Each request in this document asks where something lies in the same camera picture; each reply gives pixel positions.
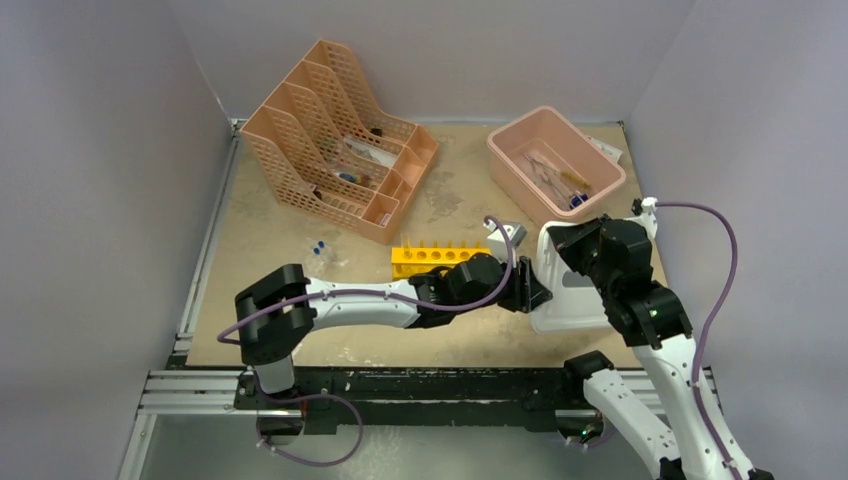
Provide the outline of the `white bin lid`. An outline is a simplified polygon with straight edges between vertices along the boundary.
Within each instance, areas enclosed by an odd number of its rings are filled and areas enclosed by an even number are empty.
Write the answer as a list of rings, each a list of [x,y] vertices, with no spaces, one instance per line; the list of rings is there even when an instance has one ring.
[[[608,310],[634,298],[643,298],[655,290],[653,244],[646,230],[630,218],[613,219],[607,215],[601,230],[601,260],[607,275],[590,279],[569,269],[558,256],[547,229],[577,225],[560,221],[546,223],[537,245],[537,279],[552,293],[553,299],[530,313],[538,333],[604,328],[609,325]]]

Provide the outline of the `blue cap glass flask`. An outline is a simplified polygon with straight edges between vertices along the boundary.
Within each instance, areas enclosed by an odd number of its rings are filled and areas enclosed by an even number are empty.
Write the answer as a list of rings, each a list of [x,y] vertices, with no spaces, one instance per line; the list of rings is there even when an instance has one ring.
[[[569,199],[569,209],[575,210],[579,208],[580,206],[584,205],[588,199],[589,195],[586,193],[579,192],[573,194]]]

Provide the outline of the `brown test tube brush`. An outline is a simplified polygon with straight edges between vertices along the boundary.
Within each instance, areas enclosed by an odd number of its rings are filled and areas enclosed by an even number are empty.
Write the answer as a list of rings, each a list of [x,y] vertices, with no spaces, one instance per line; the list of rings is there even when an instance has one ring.
[[[579,177],[578,175],[575,175],[575,174],[573,174],[573,173],[571,173],[571,172],[568,172],[568,171],[561,171],[561,172],[560,172],[560,177],[561,177],[561,178],[562,178],[565,182],[567,182],[567,183],[569,183],[570,185],[572,185],[572,186],[576,187],[577,189],[587,190],[587,189],[590,189],[590,188],[591,188],[591,185],[590,185],[588,182],[586,182],[584,179],[582,179],[582,178],[581,178],[581,177]]]

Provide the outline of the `yellow test tube rack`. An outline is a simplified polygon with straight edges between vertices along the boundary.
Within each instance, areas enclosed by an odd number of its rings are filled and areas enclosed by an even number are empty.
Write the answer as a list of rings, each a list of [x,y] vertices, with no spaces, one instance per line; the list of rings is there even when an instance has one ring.
[[[392,280],[427,273],[437,267],[454,267],[479,253],[490,254],[491,250],[482,247],[479,242],[473,246],[468,246],[466,243],[454,246],[451,242],[446,246],[440,246],[435,242],[431,246],[426,246],[424,243],[418,246],[406,243],[403,246],[393,247],[390,258]]]

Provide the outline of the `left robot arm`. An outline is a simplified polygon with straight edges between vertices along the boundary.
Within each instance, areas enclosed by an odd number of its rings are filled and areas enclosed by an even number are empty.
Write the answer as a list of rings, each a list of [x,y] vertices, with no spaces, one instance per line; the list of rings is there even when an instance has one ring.
[[[500,261],[478,253],[452,267],[383,284],[321,281],[307,277],[301,265],[287,264],[236,295],[237,321],[217,340],[239,347],[243,364],[260,375],[260,397],[284,409],[298,395],[293,351],[314,331],[364,325],[431,329],[492,305],[529,314],[552,298],[527,257]]]

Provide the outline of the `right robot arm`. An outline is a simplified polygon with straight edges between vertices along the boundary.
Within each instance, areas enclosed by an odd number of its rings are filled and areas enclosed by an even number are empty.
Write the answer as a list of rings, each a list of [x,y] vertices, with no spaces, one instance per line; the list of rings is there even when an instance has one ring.
[[[609,324],[642,365],[664,415],[639,400],[598,351],[565,363],[564,399],[599,410],[655,479],[772,478],[730,432],[697,362],[698,345],[682,302],[653,278],[655,222],[603,215],[582,224],[555,223],[546,233],[569,270],[592,282]]]

